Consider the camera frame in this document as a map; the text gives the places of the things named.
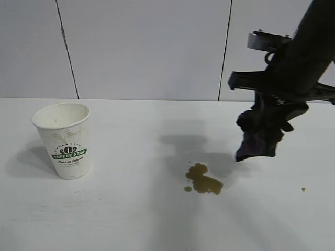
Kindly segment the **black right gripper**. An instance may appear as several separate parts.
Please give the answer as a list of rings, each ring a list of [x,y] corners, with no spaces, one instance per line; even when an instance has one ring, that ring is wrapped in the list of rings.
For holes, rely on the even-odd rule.
[[[294,130],[290,120],[305,114],[307,101],[327,101],[334,104],[334,87],[319,83],[319,79],[334,61],[334,49],[319,47],[307,51],[284,47],[273,53],[264,71],[232,72],[228,80],[231,90],[255,91],[253,105],[256,123],[273,123],[278,112],[277,99],[291,101],[281,110],[280,128]]]

